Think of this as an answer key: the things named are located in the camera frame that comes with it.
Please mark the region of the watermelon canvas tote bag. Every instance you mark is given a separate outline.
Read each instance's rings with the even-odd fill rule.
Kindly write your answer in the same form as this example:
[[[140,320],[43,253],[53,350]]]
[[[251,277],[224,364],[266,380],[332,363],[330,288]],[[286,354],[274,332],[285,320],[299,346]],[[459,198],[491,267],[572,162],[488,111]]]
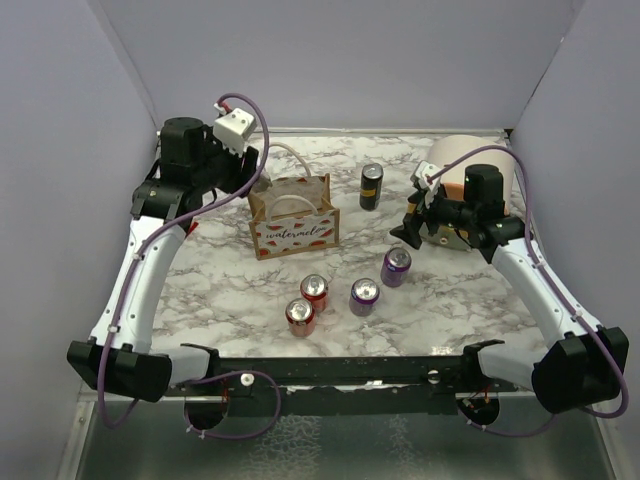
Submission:
[[[292,147],[271,147],[291,154],[304,169],[302,176],[270,179],[263,174],[248,195],[249,229],[256,258],[266,260],[339,245],[340,209],[332,204],[331,177],[314,174]]]

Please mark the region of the red cola can front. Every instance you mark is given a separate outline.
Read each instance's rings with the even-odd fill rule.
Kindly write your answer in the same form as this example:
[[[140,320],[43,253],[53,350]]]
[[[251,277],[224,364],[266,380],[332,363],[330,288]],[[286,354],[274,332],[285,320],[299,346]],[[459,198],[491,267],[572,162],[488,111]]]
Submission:
[[[296,337],[307,337],[315,329],[315,310],[311,302],[305,298],[291,300],[285,308],[285,318],[289,331]]]

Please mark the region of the red cola can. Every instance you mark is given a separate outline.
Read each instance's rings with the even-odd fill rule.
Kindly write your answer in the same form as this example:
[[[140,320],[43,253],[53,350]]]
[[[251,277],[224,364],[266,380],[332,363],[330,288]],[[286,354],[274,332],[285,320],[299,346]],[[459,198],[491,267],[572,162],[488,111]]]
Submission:
[[[289,331],[296,337],[307,337],[315,329],[315,310],[311,302],[305,298],[291,300],[285,308],[285,318]]]
[[[328,307],[328,291],[327,280],[319,274],[310,274],[300,283],[301,295],[312,304],[317,314],[321,314]]]

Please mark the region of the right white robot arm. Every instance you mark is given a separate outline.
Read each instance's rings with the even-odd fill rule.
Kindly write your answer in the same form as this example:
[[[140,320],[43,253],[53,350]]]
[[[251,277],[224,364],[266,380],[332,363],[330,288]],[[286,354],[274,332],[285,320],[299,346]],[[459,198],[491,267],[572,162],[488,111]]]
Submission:
[[[524,222],[505,210],[499,169],[487,164],[467,167],[460,200],[448,197],[433,164],[421,162],[411,182],[416,191],[392,236],[417,249],[422,244],[421,229],[436,234],[445,226],[465,232],[469,245],[522,300],[547,346],[534,353],[510,348],[501,340],[469,345],[459,367],[461,383],[481,391],[494,379],[505,380],[534,392],[553,414],[621,394],[629,347],[626,335],[582,312],[579,302],[545,266]]]

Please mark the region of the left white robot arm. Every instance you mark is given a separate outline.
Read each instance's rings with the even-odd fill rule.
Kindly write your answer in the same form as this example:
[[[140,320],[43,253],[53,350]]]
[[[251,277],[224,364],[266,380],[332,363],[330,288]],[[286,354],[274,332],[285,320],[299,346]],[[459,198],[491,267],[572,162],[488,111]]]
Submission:
[[[67,350],[68,363],[92,389],[156,402],[175,384],[187,382],[202,395],[220,385],[211,350],[153,351],[153,322],[204,195],[244,197],[250,189],[259,152],[247,142],[255,128],[255,117],[240,108],[210,125],[192,117],[165,121],[157,158],[132,195],[128,244],[110,298],[89,338]]]

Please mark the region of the purple can near right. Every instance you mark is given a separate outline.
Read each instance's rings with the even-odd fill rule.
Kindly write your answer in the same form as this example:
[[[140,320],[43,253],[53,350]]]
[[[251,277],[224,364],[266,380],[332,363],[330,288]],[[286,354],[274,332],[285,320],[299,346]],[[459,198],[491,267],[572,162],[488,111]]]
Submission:
[[[380,277],[384,285],[399,287],[402,285],[411,268],[412,258],[403,247],[393,247],[384,256]]]

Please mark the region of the purple can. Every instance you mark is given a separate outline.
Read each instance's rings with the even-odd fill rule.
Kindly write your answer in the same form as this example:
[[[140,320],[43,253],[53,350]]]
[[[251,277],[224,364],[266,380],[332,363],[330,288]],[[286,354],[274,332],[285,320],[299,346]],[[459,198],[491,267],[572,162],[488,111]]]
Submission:
[[[371,278],[360,278],[351,286],[349,308],[356,316],[369,316],[379,299],[377,283]]]
[[[384,285],[399,287],[402,285],[411,268],[412,258],[403,247],[393,247],[384,256],[380,277]]]

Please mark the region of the black and yellow can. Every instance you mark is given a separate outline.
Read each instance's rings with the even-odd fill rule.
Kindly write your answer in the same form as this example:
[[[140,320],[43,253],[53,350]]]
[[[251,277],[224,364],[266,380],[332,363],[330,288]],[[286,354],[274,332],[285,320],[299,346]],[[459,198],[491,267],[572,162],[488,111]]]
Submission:
[[[378,207],[383,178],[384,170],[379,163],[363,166],[359,195],[359,205],[362,209],[373,211]]]

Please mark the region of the purple can near centre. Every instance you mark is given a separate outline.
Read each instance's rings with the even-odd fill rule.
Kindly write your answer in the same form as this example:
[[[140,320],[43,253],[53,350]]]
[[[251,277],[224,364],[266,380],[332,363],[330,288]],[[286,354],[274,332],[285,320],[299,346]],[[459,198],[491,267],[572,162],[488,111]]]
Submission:
[[[360,278],[351,286],[349,308],[356,316],[369,316],[379,299],[377,283],[371,278]]]

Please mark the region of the red cola can rear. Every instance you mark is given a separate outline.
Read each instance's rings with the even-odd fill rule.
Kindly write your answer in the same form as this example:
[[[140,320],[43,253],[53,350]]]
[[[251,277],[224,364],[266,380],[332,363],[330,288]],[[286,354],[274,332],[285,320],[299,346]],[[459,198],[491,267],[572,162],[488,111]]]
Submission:
[[[328,291],[327,280],[319,274],[310,274],[300,283],[301,295],[312,304],[317,314],[321,314],[328,307]]]

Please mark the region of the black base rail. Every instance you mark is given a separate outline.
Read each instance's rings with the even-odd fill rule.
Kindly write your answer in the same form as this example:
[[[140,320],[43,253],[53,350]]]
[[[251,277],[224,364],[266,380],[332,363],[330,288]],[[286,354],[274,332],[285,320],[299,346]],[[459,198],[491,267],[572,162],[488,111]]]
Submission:
[[[190,381],[167,394],[189,406],[223,400],[235,417],[350,416],[395,413],[454,415],[456,400],[486,388],[515,392],[504,380],[473,380],[462,355],[213,359],[211,373],[231,378]]]

